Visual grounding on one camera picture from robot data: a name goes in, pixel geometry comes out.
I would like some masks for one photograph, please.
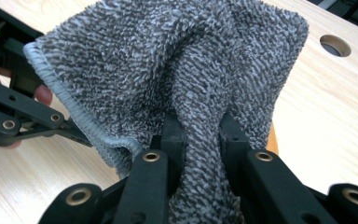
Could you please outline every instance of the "table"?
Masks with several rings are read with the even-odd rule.
[[[46,33],[95,1],[0,0],[0,8]],[[358,27],[305,0],[265,2],[297,11],[310,24],[274,112],[282,159],[305,185],[323,193],[335,183],[358,185]],[[345,40],[351,54],[325,51],[323,35]],[[52,106],[65,111],[57,99]],[[0,223],[36,223],[63,189],[81,182],[105,189],[117,181],[95,149],[59,136],[0,148]]]

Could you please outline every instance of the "round hole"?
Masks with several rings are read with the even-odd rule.
[[[149,152],[144,154],[144,161],[158,161],[159,154],[155,152]]]
[[[74,189],[67,197],[66,203],[71,206],[85,203],[91,197],[91,191],[87,188]]]
[[[311,213],[304,213],[301,215],[301,218],[308,224],[319,224],[321,220]]]
[[[358,190],[357,189],[344,189],[342,194],[352,203],[358,204]]]
[[[272,161],[273,157],[269,155],[267,152],[257,152],[255,157],[261,161]]]
[[[60,116],[58,114],[52,114],[50,118],[54,122],[57,122],[60,120]]]
[[[146,221],[145,213],[132,213],[131,215],[131,224],[142,224]]]
[[[6,130],[12,130],[16,127],[16,123],[11,119],[5,120],[2,125]]]
[[[321,37],[320,42],[327,52],[338,57],[348,57],[351,54],[350,45],[337,36],[324,35]]]

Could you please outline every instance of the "tabletop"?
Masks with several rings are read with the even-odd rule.
[[[305,0],[264,1],[310,24],[274,110],[281,158],[303,184],[322,193],[336,183],[358,185],[358,27]],[[0,8],[46,33],[94,2],[0,0]],[[321,41],[349,55],[332,55]],[[52,107],[68,117],[56,98]],[[59,136],[0,148],[0,223],[36,223],[63,189],[77,183],[105,189],[117,181],[95,148]]]

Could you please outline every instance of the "towel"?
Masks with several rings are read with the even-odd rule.
[[[121,178],[174,110],[187,146],[170,223],[242,223],[220,120],[229,113],[264,149],[307,35],[298,14],[257,0],[102,0],[24,53]]]

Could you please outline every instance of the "human hand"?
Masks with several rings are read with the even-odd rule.
[[[3,75],[5,77],[10,77],[11,73],[10,71],[6,69],[0,69],[0,75]],[[36,91],[34,92],[35,99],[44,105],[51,105],[53,94],[51,90],[49,90],[46,86],[40,85]],[[15,148],[20,145],[21,141],[13,143],[11,146],[5,147],[5,148]]]

